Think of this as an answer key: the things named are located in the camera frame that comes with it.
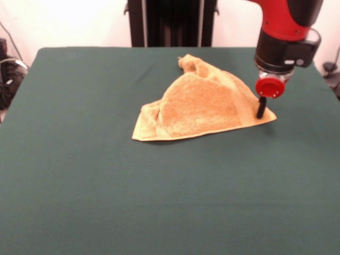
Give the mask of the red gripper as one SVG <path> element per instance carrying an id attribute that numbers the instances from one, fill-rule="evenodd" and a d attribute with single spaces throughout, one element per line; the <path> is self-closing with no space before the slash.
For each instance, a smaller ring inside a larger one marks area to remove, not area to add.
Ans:
<path id="1" fill-rule="evenodd" d="M 285 91 L 285 82 L 275 77 L 258 79 L 256 92 L 260 96 L 256 118 L 262 118 L 267 105 L 267 98 L 278 98 Z"/>

